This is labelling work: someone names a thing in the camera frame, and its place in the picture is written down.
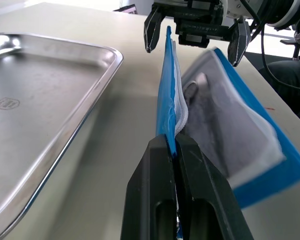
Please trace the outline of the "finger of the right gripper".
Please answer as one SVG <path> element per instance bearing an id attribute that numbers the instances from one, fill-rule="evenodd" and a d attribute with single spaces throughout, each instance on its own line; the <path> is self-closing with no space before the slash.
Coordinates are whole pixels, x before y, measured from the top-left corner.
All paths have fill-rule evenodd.
<path id="1" fill-rule="evenodd" d="M 249 23 L 240 17 L 229 28 L 229 45 L 227 58 L 233 67 L 240 63 L 252 39 Z"/>
<path id="2" fill-rule="evenodd" d="M 151 12 L 144 21 L 143 38 L 147 53 L 151 53 L 158 44 L 161 23 L 166 16 L 163 10 L 164 9 L 161 6 L 153 4 L 151 7 Z"/>

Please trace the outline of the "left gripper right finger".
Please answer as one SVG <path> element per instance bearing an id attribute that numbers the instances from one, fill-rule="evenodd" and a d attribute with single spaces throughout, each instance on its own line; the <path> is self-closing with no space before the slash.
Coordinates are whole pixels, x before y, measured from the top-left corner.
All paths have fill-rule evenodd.
<path id="1" fill-rule="evenodd" d="M 175 183 L 185 240 L 251 240 L 227 179 L 191 137 L 176 137 Z"/>

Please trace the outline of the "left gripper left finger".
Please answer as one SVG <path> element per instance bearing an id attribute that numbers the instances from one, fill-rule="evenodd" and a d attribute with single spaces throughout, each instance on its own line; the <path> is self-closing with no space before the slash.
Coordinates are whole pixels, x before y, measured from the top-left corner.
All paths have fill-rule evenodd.
<path id="1" fill-rule="evenodd" d="M 122 240 L 174 240 L 177 236 L 177 201 L 172 156 L 166 137 L 149 141 L 128 181 Z"/>

